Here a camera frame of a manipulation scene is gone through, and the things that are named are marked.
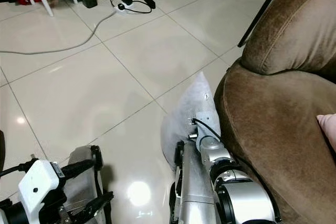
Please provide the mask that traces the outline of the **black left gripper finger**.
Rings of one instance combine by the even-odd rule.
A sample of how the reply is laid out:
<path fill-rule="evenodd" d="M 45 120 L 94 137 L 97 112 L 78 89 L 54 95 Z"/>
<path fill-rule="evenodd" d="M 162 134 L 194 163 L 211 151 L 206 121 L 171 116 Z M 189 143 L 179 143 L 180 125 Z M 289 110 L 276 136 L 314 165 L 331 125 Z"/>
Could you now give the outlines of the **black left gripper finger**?
<path fill-rule="evenodd" d="M 91 159 L 85 159 L 74 164 L 69 164 L 61 168 L 61 172 L 64 175 L 64 179 L 72 179 L 79 176 L 82 172 L 87 171 L 95 166 L 95 163 Z"/>
<path fill-rule="evenodd" d="M 87 221 L 96 215 L 98 210 L 103 209 L 113 198 L 113 192 L 107 192 L 89 201 L 77 214 L 73 215 L 73 224 L 86 224 Z"/>

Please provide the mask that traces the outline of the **brown velvet sofa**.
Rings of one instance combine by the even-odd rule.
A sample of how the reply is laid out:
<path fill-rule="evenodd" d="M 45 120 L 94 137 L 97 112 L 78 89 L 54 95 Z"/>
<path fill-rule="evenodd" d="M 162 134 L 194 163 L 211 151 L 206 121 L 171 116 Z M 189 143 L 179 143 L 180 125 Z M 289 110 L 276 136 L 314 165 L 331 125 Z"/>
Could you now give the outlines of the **brown velvet sofa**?
<path fill-rule="evenodd" d="M 215 92 L 222 140 L 275 198 L 282 224 L 336 224 L 336 0 L 273 0 Z"/>

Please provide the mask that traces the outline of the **dark round object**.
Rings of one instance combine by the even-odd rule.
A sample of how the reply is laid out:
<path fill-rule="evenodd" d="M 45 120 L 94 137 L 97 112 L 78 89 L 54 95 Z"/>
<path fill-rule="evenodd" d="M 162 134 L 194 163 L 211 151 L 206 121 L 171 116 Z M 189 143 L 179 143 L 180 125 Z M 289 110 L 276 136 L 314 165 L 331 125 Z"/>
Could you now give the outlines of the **dark round object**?
<path fill-rule="evenodd" d="M 2 130 L 0 130 L 0 169 L 3 169 L 5 164 L 5 155 L 6 155 L 6 143 L 5 135 Z"/>

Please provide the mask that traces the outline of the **white power strip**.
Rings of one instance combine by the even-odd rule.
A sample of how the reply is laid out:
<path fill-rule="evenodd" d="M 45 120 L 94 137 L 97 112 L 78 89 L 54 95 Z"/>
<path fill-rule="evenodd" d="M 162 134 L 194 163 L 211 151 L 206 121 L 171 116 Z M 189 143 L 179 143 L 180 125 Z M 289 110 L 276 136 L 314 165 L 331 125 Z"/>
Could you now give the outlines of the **white power strip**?
<path fill-rule="evenodd" d="M 116 9 L 118 12 L 121 12 L 121 13 L 129 13 L 131 11 L 132 6 L 133 6 L 133 3 L 131 4 L 119 3 L 117 4 Z"/>

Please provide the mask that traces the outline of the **black slanted pole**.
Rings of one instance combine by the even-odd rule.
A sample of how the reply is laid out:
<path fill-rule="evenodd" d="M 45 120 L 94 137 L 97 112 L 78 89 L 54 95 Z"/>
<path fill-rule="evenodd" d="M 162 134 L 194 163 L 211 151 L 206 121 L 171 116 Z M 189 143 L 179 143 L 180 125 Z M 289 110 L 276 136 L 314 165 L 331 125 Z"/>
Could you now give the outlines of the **black slanted pole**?
<path fill-rule="evenodd" d="M 259 22 L 259 20 L 262 17 L 262 15 L 266 12 L 266 9 L 268 8 L 269 4 L 272 1 L 273 0 L 265 0 L 264 1 L 264 3 L 262 4 L 261 8 L 259 9 L 257 15 L 255 15 L 254 20 L 252 20 L 252 22 L 250 23 L 249 27 L 245 31 L 244 35 L 240 39 L 240 42 L 238 42 L 238 44 L 237 44 L 238 48 L 242 48 L 245 45 L 245 42 L 247 41 L 250 33 L 255 29 L 255 26 Z"/>

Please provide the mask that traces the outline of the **pink cushion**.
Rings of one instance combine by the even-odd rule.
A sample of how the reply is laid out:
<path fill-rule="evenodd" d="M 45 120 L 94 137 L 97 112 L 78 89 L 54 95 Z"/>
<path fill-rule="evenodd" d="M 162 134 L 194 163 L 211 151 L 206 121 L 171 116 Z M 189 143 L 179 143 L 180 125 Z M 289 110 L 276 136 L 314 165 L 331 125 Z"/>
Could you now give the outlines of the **pink cushion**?
<path fill-rule="evenodd" d="M 317 114 L 319 126 L 326 136 L 331 147 L 336 151 L 336 113 L 335 114 Z"/>

